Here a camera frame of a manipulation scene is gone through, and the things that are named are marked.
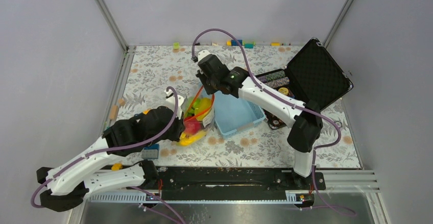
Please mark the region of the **yellow mango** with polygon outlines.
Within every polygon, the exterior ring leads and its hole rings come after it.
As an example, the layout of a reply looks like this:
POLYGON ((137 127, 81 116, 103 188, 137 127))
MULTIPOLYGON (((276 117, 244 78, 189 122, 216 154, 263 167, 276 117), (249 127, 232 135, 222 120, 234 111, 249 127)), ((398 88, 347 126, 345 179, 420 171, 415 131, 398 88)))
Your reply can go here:
POLYGON ((196 100, 197 105, 194 107, 194 116, 198 121, 202 121, 211 110, 212 100, 204 97, 200 100, 196 100))

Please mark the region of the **light blue plastic basket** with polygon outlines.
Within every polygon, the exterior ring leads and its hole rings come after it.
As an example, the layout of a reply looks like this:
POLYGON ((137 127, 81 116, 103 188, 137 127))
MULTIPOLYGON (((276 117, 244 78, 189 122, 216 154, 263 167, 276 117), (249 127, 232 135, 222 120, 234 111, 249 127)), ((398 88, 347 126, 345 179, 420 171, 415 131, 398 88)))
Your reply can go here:
POLYGON ((223 138, 256 127, 266 117, 260 106, 220 91, 214 94, 213 109, 215 125, 223 138))

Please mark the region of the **green pepper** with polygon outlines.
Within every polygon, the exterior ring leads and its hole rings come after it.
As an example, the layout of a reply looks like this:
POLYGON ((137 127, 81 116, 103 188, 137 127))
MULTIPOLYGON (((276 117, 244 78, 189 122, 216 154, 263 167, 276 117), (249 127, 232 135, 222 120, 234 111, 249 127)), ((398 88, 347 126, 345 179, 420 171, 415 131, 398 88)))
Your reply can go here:
POLYGON ((187 115, 194 114, 195 109, 193 108, 193 103, 194 103, 194 97, 189 97, 185 105, 185 113, 187 115))

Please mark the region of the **clear zip top bag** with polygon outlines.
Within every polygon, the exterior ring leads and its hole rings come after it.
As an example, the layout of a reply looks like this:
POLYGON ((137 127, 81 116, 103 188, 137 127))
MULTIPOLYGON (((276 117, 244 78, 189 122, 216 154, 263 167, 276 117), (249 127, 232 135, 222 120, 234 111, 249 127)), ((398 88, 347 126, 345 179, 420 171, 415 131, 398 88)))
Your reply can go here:
POLYGON ((207 94, 201 86, 182 105, 185 130, 181 133, 179 146, 189 146, 206 136, 214 122, 214 100, 214 94, 207 94))

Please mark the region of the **yellow banana bunch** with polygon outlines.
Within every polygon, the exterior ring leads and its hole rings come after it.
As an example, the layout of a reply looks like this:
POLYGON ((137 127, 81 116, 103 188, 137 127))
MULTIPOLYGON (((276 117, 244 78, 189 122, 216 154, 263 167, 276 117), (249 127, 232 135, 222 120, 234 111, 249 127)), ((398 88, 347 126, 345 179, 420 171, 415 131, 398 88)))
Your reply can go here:
POLYGON ((180 136, 180 141, 178 142, 178 145, 180 146, 189 146, 193 144, 194 142, 201 140, 203 137, 205 137, 207 134, 206 131, 198 131, 194 135, 187 135, 186 133, 182 133, 180 136))

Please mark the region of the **red apple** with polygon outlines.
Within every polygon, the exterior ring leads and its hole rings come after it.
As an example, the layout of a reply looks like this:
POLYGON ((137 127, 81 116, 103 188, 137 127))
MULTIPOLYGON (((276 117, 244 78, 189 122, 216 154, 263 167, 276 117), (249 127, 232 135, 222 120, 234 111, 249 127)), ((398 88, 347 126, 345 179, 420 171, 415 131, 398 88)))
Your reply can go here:
POLYGON ((197 132, 202 130, 202 123, 198 121, 196 118, 190 118, 184 121, 185 130, 184 133, 186 136, 195 135, 197 132))

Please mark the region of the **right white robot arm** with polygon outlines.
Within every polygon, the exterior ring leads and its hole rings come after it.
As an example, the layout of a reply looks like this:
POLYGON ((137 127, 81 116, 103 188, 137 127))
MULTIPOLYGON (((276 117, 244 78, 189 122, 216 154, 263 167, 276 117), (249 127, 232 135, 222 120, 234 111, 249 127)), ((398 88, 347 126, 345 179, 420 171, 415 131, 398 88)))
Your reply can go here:
POLYGON ((306 189, 313 183, 312 147, 318 139, 322 119, 303 101, 285 96, 260 82, 249 69, 229 69, 214 54, 202 51, 192 58, 197 64, 196 76, 207 94, 220 92, 254 103, 282 120, 290 128, 287 142, 295 151, 293 183, 306 189))

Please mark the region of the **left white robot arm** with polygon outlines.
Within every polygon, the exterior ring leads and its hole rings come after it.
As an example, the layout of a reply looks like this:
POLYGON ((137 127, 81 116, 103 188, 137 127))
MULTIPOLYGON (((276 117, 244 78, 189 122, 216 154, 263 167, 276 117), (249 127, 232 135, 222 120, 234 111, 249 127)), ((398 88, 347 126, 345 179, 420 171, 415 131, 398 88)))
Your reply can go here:
POLYGON ((142 160, 121 170, 100 173, 144 147, 161 140, 179 141, 185 127, 179 107, 160 106, 148 113, 116 121, 85 151, 56 168, 36 171, 40 186, 31 197, 34 208, 63 212, 80 205, 96 193, 123 187, 154 188, 159 175, 150 160, 142 160))

